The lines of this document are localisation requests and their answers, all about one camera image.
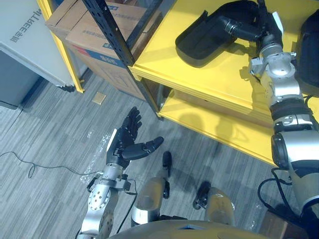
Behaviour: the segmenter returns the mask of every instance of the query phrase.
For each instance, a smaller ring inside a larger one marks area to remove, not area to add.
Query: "yellow shelf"
[[[175,98],[173,91],[159,115],[274,165],[272,129],[192,105]]]
[[[177,0],[130,70],[137,80],[144,77],[258,120],[270,118],[265,90],[248,72],[249,59],[256,51],[249,42],[236,40],[202,68],[187,65],[175,50],[175,39],[204,10],[212,13],[229,1]],[[319,8],[319,1],[267,0],[266,4],[283,22],[284,50],[294,50],[302,23]],[[310,107],[319,119],[319,99],[312,99]]]

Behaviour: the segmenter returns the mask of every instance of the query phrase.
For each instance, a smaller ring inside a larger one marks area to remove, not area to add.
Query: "plastic wrap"
[[[93,131],[88,132],[87,138],[90,138],[92,133],[93,133]],[[107,144],[108,144],[110,138],[111,138],[111,136],[109,134],[106,134],[102,137],[101,141],[97,145],[97,148],[93,154],[92,160],[89,163],[86,170],[84,171],[84,173],[91,173],[91,172],[96,171],[95,165],[96,165],[97,159],[100,159],[102,155],[104,155],[104,156],[106,155],[106,147],[107,147]],[[80,180],[83,184],[87,185],[91,181],[91,178],[93,176],[94,176],[93,174],[83,175],[83,176],[81,176]]]

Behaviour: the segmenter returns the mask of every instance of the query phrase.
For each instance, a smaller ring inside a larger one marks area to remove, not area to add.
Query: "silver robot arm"
[[[274,120],[274,163],[288,170],[302,212],[311,207],[319,218],[319,132],[312,111],[305,105],[291,61],[295,53],[281,45],[263,47],[251,60],[251,74],[260,78]]]
[[[117,130],[113,131],[107,146],[110,149]],[[102,172],[95,175],[88,190],[88,210],[78,239],[108,238],[113,226],[113,212],[118,201],[118,191],[130,189],[130,182],[122,179],[123,167],[108,163]]]
[[[141,127],[140,112],[133,107],[122,126],[112,133],[107,146],[106,166],[97,173],[88,185],[90,192],[88,210],[83,220],[78,239],[108,238],[113,226],[113,213],[119,191],[129,191],[131,184],[123,170],[131,160],[144,158],[154,152],[164,141],[157,137],[146,143],[135,144]]]

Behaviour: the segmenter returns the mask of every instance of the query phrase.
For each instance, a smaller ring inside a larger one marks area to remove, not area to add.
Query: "black wire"
[[[32,178],[36,167],[39,167],[39,168],[47,168],[47,169],[65,168],[65,169],[69,170],[71,173],[74,173],[74,174],[77,174],[77,175],[80,175],[80,176],[95,174],[95,173],[98,172],[98,171],[95,171],[95,172],[92,172],[92,173],[79,173],[79,172],[75,171],[74,169],[69,168],[69,167],[66,167],[66,166],[63,166],[63,165],[54,166],[54,167],[42,166],[42,165],[39,165],[39,164],[36,164],[36,163],[33,163],[33,162],[24,161],[24,160],[20,159],[20,158],[17,156],[17,154],[16,154],[15,152],[13,152],[13,151],[8,151],[8,152],[5,152],[5,153],[1,154],[1,155],[0,155],[0,158],[1,158],[2,156],[4,156],[5,154],[8,154],[8,153],[12,153],[12,154],[13,154],[19,161],[21,161],[22,163],[32,164],[32,166],[30,167],[29,172],[28,172],[28,178]]]
[[[313,97],[313,95],[308,95],[308,96],[305,96],[305,105],[308,107],[308,101],[310,100],[310,98]]]
[[[288,203],[288,201],[287,201],[287,199],[286,199],[286,196],[285,196],[285,194],[284,194],[284,191],[283,191],[283,189],[282,189],[282,187],[281,187],[281,184],[285,184],[285,185],[290,186],[290,185],[292,185],[292,183],[286,182],[285,180],[278,178],[277,174],[275,173],[275,171],[277,171],[277,170],[284,171],[284,170],[282,170],[282,169],[280,169],[280,168],[272,168],[272,169],[271,169],[271,172],[272,172],[272,174],[274,175],[275,178],[268,178],[268,179],[264,180],[263,182],[261,182],[261,183],[259,184],[258,190],[257,190],[258,198],[259,198],[259,200],[264,204],[264,206],[265,206],[266,208],[268,208],[269,210],[271,210],[271,211],[273,211],[273,212],[277,212],[276,209],[274,209],[271,205],[269,205],[268,203],[266,203],[265,200],[261,197],[261,188],[262,188],[262,186],[263,186],[265,183],[267,183],[267,182],[275,181],[275,182],[277,183],[279,193],[280,193],[280,195],[281,195],[281,198],[282,198],[283,201],[284,201],[285,206],[289,209],[289,211],[292,213],[292,215],[294,215],[294,217],[296,218],[296,220],[299,220],[300,217],[297,216],[297,214],[296,214],[296,213],[292,210],[292,208],[290,207],[290,205],[289,205],[289,203]]]
[[[136,180],[135,180],[135,179],[128,179],[128,181],[134,181],[134,190],[135,190],[135,193],[130,193],[130,192],[126,192],[126,193],[129,194],[129,195],[135,195],[135,196],[134,196],[134,200],[132,201],[131,206],[130,206],[128,212],[126,213],[126,215],[125,215],[124,219],[122,220],[122,222],[121,222],[121,224],[120,224],[118,230],[116,231],[116,234],[120,232],[120,230],[121,230],[121,228],[122,228],[122,226],[123,226],[123,224],[124,224],[126,218],[128,217],[128,215],[129,215],[129,213],[130,213],[130,211],[131,211],[131,209],[132,209],[132,207],[133,207],[133,204],[134,204],[134,202],[135,202],[135,200],[136,200],[136,198],[137,198],[137,196],[138,196],[138,192],[137,192],[137,190],[136,190]]]

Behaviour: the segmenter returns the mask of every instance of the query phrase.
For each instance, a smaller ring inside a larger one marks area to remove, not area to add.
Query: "blue strip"
[[[115,65],[115,66],[119,66],[119,67],[122,67],[122,68],[126,69],[126,66],[119,59],[115,59],[113,57],[97,53],[95,51],[90,51],[90,50],[87,50],[87,49],[85,49],[85,50],[91,57],[93,57],[95,59],[98,59],[100,61],[104,61],[106,63],[112,64],[112,65]]]

